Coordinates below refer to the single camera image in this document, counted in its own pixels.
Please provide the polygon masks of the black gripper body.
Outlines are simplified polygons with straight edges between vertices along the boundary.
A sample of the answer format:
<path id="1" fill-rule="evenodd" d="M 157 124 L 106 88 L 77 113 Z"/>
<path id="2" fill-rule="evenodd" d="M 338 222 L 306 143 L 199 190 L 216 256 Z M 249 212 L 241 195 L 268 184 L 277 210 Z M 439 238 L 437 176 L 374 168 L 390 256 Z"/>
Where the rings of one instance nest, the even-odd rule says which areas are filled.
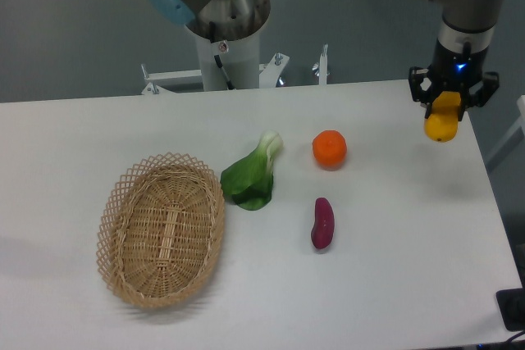
<path id="1" fill-rule="evenodd" d="M 441 31 L 431 64 L 409 70 L 412 99 L 425 105 L 430 97 L 442 92 L 469 88 L 469 107 L 484 107 L 500 87 L 499 74 L 483 70 L 493 33 L 482 31 Z"/>

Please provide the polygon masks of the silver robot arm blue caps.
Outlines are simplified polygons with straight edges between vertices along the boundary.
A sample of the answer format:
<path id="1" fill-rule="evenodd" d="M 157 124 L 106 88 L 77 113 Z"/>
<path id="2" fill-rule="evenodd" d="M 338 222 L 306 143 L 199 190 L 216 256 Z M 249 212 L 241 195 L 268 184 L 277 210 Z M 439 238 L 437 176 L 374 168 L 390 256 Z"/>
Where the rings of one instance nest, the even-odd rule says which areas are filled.
<path id="1" fill-rule="evenodd" d="M 149 0 L 167 20 L 185 25 L 210 42 L 246 38 L 265 25 L 269 0 Z M 484 72 L 504 0 L 429 0 L 442 5 L 441 29 L 431 65 L 409 72 L 412 99 L 427 117 L 451 108 L 462 116 L 482 107 L 499 87 L 495 72 Z"/>

